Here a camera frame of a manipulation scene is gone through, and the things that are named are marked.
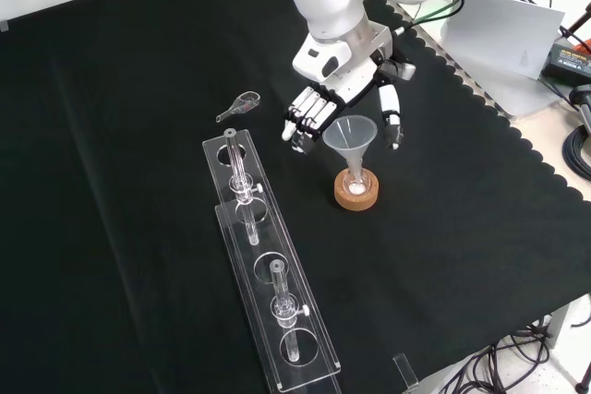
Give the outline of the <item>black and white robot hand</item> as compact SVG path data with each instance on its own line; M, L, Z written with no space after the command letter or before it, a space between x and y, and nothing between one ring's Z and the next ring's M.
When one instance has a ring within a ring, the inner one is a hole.
M321 83L309 83L285 111L282 140L298 152L310 152L345 109L354 107L376 87L386 146L398 149L403 129L395 83L411 79L416 66L396 46L392 49L393 53L387 55L379 48L360 66L347 68L342 74L334 73Z

